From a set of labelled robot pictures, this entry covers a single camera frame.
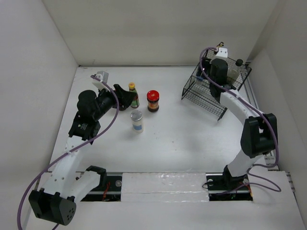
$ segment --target bottle cap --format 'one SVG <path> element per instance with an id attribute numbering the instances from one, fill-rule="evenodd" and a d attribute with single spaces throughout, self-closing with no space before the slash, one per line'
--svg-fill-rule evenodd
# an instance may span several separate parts
<path id="1" fill-rule="evenodd" d="M 142 112 L 140 110 L 133 110 L 131 113 L 131 120 L 132 121 L 140 121 L 142 119 Z"/>
<path id="2" fill-rule="evenodd" d="M 129 89 L 133 90 L 135 88 L 135 84 L 133 82 L 129 83 Z"/>
<path id="3" fill-rule="evenodd" d="M 243 65 L 243 60 L 242 59 L 238 59 L 237 61 L 236 61 L 236 66 L 242 66 Z"/>
<path id="4" fill-rule="evenodd" d="M 158 101 L 159 97 L 160 97 L 160 95 L 159 95 L 158 91 L 156 91 L 156 90 L 150 90 L 147 93 L 147 99 L 149 101 L 152 101 L 152 102 Z"/>

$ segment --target red jar lid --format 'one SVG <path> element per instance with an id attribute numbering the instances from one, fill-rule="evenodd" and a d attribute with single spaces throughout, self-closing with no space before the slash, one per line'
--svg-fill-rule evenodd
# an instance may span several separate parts
<path id="1" fill-rule="evenodd" d="M 147 93 L 147 99 L 149 101 L 152 101 L 152 102 L 158 101 L 159 97 L 160 97 L 160 95 L 159 95 L 158 91 L 156 91 L 156 90 L 150 90 Z"/>

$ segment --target glass jar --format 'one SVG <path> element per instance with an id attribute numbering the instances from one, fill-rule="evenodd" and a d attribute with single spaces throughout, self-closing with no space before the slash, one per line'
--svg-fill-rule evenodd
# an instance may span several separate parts
<path id="1" fill-rule="evenodd" d="M 131 113 L 132 127 L 133 130 L 137 133 L 141 133 L 144 131 L 143 125 L 143 115 L 140 110 L 133 110 Z"/>
<path id="2" fill-rule="evenodd" d="M 159 99 L 160 95 L 156 90 L 150 90 L 147 93 L 147 101 L 148 101 L 148 110 L 152 113 L 155 113 L 159 109 Z"/>

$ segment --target label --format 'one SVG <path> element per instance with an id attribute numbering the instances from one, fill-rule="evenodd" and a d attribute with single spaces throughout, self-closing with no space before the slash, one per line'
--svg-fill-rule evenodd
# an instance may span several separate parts
<path id="1" fill-rule="evenodd" d="M 155 103 L 148 103 L 148 105 L 149 105 L 149 108 L 151 108 L 151 109 L 156 109 L 156 108 L 158 108 L 159 103 L 158 103 L 158 102 L 155 102 Z"/>
<path id="2" fill-rule="evenodd" d="M 135 130 L 141 130 L 141 129 L 142 129 L 142 125 L 140 125 L 140 126 L 135 126 L 135 125 L 133 125 L 133 128 L 134 128 Z"/>
<path id="3" fill-rule="evenodd" d="M 132 107 L 132 108 L 137 108 L 137 107 L 139 107 L 139 105 L 140 105 L 139 96 L 136 95 L 136 96 L 134 97 L 132 103 L 131 103 L 131 107 Z"/>

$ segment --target bottle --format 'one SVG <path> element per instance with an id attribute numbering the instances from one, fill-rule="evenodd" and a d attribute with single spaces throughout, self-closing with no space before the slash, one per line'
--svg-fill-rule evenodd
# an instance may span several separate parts
<path id="1" fill-rule="evenodd" d="M 160 95 L 156 90 L 150 90 L 147 93 L 147 101 L 148 101 L 148 110 L 152 113 L 155 113 L 159 109 L 159 99 Z"/>
<path id="2" fill-rule="evenodd" d="M 137 133 L 141 133 L 144 131 L 143 125 L 143 116 L 140 110 L 133 110 L 131 113 L 132 127 L 133 130 Z"/>
<path id="3" fill-rule="evenodd" d="M 237 78 L 240 76 L 240 69 L 242 65 L 243 65 L 243 60 L 238 59 L 236 61 L 235 67 L 229 71 L 227 76 L 230 84 L 234 84 Z"/>
<path id="4" fill-rule="evenodd" d="M 129 83 L 129 91 L 130 92 L 136 92 L 136 89 L 135 89 L 135 84 L 133 82 Z M 136 94 L 136 96 L 134 97 L 132 103 L 131 103 L 131 107 L 132 108 L 137 108 L 139 107 L 140 105 L 140 102 L 139 102 L 139 95 Z"/>

